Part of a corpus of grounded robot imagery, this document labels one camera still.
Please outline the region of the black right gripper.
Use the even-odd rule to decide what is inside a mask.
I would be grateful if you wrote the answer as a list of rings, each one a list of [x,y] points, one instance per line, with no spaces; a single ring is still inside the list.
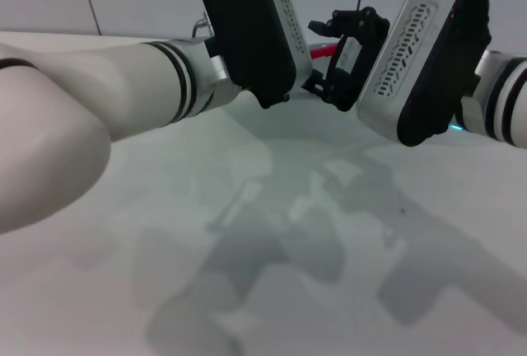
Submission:
[[[326,22],[310,21],[308,29],[322,37],[339,39],[339,42],[330,59],[328,75],[314,69],[301,87],[324,103],[340,111],[349,111],[355,105],[387,38],[389,21],[379,16],[373,7],[364,7],[355,11],[335,10]],[[348,39],[354,39],[360,45],[349,71],[338,66]]]

